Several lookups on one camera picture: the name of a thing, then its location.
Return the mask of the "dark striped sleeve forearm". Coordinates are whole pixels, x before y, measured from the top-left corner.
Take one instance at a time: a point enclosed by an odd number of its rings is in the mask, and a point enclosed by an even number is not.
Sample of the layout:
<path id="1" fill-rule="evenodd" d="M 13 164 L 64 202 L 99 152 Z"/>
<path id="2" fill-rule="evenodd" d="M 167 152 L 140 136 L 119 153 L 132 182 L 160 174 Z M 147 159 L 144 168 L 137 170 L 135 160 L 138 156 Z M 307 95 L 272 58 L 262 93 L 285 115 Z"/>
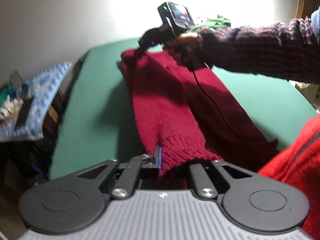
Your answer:
<path id="1" fill-rule="evenodd" d="M 266 27 L 199 32 L 199 49 L 209 66 L 230 72 L 319 83 L 319 12 Z"/>

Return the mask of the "red clothed forearm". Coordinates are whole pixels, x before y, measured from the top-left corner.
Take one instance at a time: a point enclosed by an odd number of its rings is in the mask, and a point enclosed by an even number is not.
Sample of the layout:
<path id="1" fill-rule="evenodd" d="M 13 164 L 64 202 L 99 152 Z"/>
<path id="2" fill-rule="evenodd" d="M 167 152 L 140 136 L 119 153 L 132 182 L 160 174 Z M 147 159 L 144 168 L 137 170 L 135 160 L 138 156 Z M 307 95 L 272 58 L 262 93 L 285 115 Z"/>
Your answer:
<path id="1" fill-rule="evenodd" d="M 320 142 L 319 115 L 310 119 L 295 142 L 281 151 L 259 174 L 292 185 L 304 192 L 310 203 L 303 230 L 319 239 Z"/>

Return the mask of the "person's right hand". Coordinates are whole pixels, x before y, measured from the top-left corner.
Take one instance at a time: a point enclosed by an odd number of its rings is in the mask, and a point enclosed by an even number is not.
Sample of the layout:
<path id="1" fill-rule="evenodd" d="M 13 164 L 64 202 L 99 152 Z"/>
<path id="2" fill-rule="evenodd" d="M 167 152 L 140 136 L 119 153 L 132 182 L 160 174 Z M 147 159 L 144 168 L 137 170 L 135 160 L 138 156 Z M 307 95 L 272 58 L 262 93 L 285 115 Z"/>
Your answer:
<path id="1" fill-rule="evenodd" d="M 196 70 L 206 67 L 204 57 L 199 48 L 198 33 L 183 33 L 164 44 L 163 49 L 178 65 Z"/>

